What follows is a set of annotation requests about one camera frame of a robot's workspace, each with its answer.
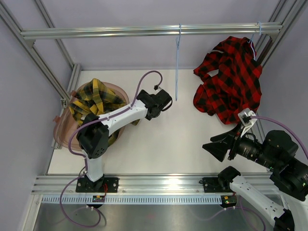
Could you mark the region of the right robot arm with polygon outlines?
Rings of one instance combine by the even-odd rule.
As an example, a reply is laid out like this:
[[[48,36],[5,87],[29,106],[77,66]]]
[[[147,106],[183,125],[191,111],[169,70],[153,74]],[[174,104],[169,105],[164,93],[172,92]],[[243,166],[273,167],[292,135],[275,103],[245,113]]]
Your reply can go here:
[[[269,179],[284,195],[287,207],[270,200],[232,166],[219,172],[213,182],[202,178],[199,182],[205,192],[211,189],[240,195],[268,220],[275,231],[308,229],[308,166],[296,159],[298,145],[289,134],[271,130],[264,141],[259,142],[243,125],[237,125],[212,137],[202,148],[220,162],[239,155],[266,168]]]

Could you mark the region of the yellow plaid shirt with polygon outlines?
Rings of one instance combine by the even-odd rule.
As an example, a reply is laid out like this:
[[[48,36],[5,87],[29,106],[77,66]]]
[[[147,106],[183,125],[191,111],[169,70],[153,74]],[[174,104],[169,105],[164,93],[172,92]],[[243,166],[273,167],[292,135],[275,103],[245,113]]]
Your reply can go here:
[[[75,100],[69,105],[69,111],[80,127],[88,114],[100,116],[127,104],[103,82],[94,78],[78,89]]]

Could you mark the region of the red black plaid shirt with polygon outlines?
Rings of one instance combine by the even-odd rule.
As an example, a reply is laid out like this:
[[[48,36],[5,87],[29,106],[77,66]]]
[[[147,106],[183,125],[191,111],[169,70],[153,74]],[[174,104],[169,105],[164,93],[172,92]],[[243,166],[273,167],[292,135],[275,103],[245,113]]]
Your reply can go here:
[[[225,125],[239,123],[238,114],[246,108],[256,112],[262,66],[255,55],[254,44],[246,37],[230,36],[215,46],[193,71],[202,81],[193,98],[195,108],[217,115]]]

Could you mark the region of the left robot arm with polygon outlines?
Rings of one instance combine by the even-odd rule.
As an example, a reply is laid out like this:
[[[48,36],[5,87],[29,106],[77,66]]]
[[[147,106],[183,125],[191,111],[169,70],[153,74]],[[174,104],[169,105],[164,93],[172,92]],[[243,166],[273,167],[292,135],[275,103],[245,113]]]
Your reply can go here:
[[[108,186],[104,179],[102,156],[107,151],[109,138],[116,131],[134,121],[150,121],[169,109],[172,97],[163,89],[156,94],[141,90],[132,103],[103,116],[89,114],[85,117],[86,125],[77,133],[77,140],[85,155],[85,173],[77,180],[78,192],[99,192]]]

